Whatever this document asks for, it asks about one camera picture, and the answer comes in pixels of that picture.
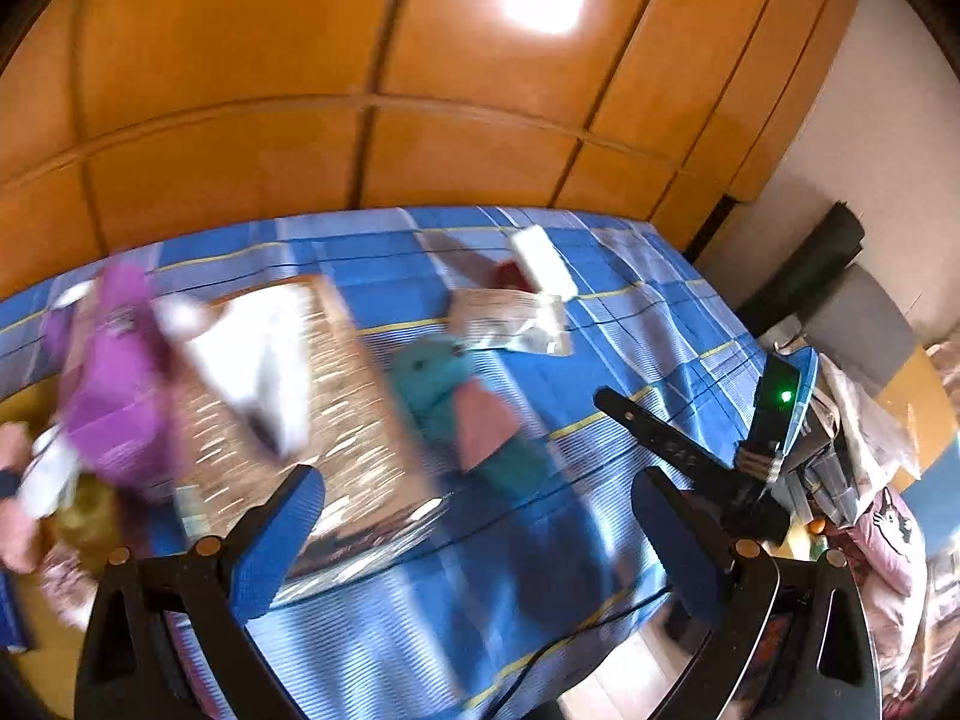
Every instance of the purple bag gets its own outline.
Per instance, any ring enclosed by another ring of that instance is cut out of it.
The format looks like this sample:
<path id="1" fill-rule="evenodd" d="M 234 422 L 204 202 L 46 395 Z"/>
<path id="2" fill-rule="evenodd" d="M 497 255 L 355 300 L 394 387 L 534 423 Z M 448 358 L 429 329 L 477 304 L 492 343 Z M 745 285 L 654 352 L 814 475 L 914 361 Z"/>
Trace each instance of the purple bag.
<path id="1" fill-rule="evenodd" d="M 89 470 L 156 498 L 174 458 L 170 349 L 151 298 L 138 266 L 113 261 L 100 271 L 70 322 L 58 417 Z"/>

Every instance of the bed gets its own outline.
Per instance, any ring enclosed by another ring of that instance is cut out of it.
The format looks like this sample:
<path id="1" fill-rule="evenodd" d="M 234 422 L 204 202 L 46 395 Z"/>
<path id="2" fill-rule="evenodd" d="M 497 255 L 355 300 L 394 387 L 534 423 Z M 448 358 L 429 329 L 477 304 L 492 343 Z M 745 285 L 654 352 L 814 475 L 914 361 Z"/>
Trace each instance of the bed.
<path id="1" fill-rule="evenodd" d="M 347 211 L 233 225 L 122 256 L 160 293 L 219 298 L 299 274 L 326 274 L 373 357 L 445 326 L 449 290 L 486 286 L 509 256 L 507 233 L 542 225 L 579 290 L 568 304 L 574 354 L 476 353 L 486 385 L 532 437 L 548 437 L 557 472 L 532 501 L 506 507 L 483 485 L 426 461 L 449 495 L 429 540 L 386 570 L 271 611 L 248 626 L 302 709 L 329 718 L 478 716 L 544 643 L 625 610 L 664 584 L 637 527 L 632 477 L 656 459 L 592 394 L 613 386 L 727 463 L 752 418 L 764 352 L 728 306 L 647 223 L 514 208 Z M 84 266 L 0 302 L 0 395 L 52 373 L 40 351 L 45 307 L 90 278 Z M 795 435 L 815 378 L 803 384 Z M 685 483 L 671 469 L 675 482 Z M 157 517 L 152 544 L 171 548 Z M 584 632 L 536 666 L 501 712 L 520 717 L 578 683 L 656 605 Z M 205 707 L 229 709 L 189 627 L 181 654 Z"/>

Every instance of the black wristband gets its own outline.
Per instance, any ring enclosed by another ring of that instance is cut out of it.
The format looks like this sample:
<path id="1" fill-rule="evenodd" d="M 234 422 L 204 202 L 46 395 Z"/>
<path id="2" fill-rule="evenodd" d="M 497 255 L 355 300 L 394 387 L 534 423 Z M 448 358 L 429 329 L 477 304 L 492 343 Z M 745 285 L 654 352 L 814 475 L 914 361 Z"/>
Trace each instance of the black wristband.
<path id="1" fill-rule="evenodd" d="M 20 489 L 20 474 L 9 469 L 0 470 L 0 501 L 13 498 Z"/>

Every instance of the metal screw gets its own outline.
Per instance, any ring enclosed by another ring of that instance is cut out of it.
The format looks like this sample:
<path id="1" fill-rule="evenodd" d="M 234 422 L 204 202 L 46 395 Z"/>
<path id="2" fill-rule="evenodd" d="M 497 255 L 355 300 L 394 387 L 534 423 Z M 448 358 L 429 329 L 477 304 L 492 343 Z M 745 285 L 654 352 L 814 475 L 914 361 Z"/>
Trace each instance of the metal screw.
<path id="1" fill-rule="evenodd" d="M 741 557 L 756 557 L 760 555 L 760 545 L 750 538 L 738 539 L 736 543 L 736 554 Z"/>
<path id="2" fill-rule="evenodd" d="M 193 545 L 193 551 L 203 557 L 210 557 L 220 552 L 222 544 L 219 536 L 204 536 Z"/>
<path id="3" fill-rule="evenodd" d="M 123 565 L 127 560 L 130 559 L 131 551 L 129 547 L 117 547 L 110 551 L 110 555 L 107 558 L 110 565 Z"/>
<path id="4" fill-rule="evenodd" d="M 847 556 L 839 549 L 827 550 L 827 562 L 834 568 L 843 568 L 847 564 Z"/>

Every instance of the cartoon character print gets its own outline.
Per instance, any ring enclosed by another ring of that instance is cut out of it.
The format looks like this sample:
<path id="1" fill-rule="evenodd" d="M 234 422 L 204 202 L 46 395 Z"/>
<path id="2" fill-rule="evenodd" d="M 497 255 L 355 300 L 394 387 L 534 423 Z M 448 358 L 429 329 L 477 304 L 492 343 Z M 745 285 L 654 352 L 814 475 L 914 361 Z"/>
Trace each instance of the cartoon character print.
<path id="1" fill-rule="evenodd" d="M 899 554 L 910 560 L 913 552 L 914 523 L 909 517 L 904 517 L 894 506 L 890 490 L 883 489 L 880 496 L 880 507 L 874 507 L 874 524 L 886 542 Z"/>

